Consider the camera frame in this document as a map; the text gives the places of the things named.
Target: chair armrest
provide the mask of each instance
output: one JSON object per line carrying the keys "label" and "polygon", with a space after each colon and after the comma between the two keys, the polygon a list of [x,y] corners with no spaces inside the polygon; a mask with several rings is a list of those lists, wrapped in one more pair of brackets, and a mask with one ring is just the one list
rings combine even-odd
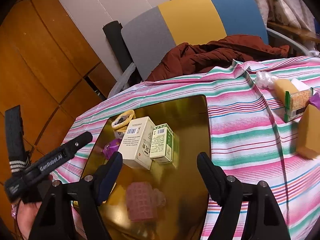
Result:
{"label": "chair armrest", "polygon": [[108,99],[118,94],[127,85],[127,82],[135,69],[136,65],[132,62],[123,72],[122,76],[118,79],[117,83],[111,89],[108,95]]}
{"label": "chair armrest", "polygon": [[313,55],[309,52],[309,50],[305,46],[301,45],[300,43],[288,38],[287,36],[285,36],[279,32],[274,31],[270,28],[267,28],[267,32],[270,36],[275,37],[275,38],[279,38],[279,39],[285,41],[288,45],[293,47],[295,50],[302,51],[302,53],[305,56],[313,57]]}

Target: screw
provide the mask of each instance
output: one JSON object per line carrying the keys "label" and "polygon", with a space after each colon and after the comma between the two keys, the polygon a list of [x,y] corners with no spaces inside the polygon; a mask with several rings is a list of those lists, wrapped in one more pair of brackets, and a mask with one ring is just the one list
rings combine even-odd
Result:
{"label": "screw", "polygon": [[234,176],[229,175],[229,176],[227,176],[227,180],[230,182],[234,182],[234,181],[236,181],[236,178]]}
{"label": "screw", "polygon": [[92,175],[87,175],[87,176],[84,177],[84,180],[85,181],[91,181],[91,180],[93,180],[93,176]]}
{"label": "screw", "polygon": [[54,186],[54,187],[57,187],[57,186],[59,186],[60,185],[60,180],[55,180],[54,182],[52,182],[52,186]]}
{"label": "screw", "polygon": [[259,184],[260,184],[260,186],[262,186],[262,187],[266,187],[266,186],[268,186],[268,183],[266,183],[265,181],[259,181]]}

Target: box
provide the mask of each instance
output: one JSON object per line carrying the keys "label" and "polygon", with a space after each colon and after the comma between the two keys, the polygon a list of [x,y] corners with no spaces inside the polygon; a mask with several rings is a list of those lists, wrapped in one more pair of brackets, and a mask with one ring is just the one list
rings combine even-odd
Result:
{"label": "box", "polygon": [[123,163],[131,168],[150,170],[150,148],[155,124],[146,116],[133,119],[121,141],[118,152],[122,154]]}
{"label": "box", "polygon": [[158,163],[172,162],[173,132],[164,123],[153,129],[150,158]]}

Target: gold reflective tray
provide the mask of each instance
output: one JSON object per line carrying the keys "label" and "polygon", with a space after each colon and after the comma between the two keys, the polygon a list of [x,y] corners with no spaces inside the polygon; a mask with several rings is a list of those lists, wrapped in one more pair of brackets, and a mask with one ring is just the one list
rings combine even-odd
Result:
{"label": "gold reflective tray", "polygon": [[[172,164],[152,162],[150,171],[122,166],[116,186],[108,201],[99,207],[101,217],[113,240],[196,240],[204,225],[208,191],[196,165],[200,152],[211,153],[209,117],[203,95],[181,98],[135,109],[137,118],[149,116],[155,125],[167,123],[179,141],[174,145]],[[93,174],[106,163],[103,147],[115,138],[110,117],[100,133],[84,168],[82,177]],[[131,222],[128,219],[125,193],[132,182],[148,181],[166,197],[153,222]]]}

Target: tablecloth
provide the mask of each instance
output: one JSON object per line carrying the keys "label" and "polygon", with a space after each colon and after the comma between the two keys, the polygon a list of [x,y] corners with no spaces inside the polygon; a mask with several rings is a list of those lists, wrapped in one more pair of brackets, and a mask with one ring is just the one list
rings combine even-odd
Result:
{"label": "tablecloth", "polygon": [[[265,180],[280,206],[292,239],[304,239],[320,214],[320,158],[307,160],[295,154],[299,119],[284,123],[284,106],[272,90],[259,89],[258,70],[279,78],[298,78],[320,92],[320,58],[295,57],[264,62],[234,61],[227,69],[215,67],[204,74],[159,82],[143,82],[100,103],[79,116],[63,143],[90,131],[93,141],[52,174],[63,183],[78,181],[86,160],[109,117],[167,100],[206,96],[212,161],[227,175],[256,184]],[[240,239],[246,217],[243,203],[234,239]],[[201,239],[207,239],[220,207],[209,200]],[[76,228],[81,218],[73,211]]]}

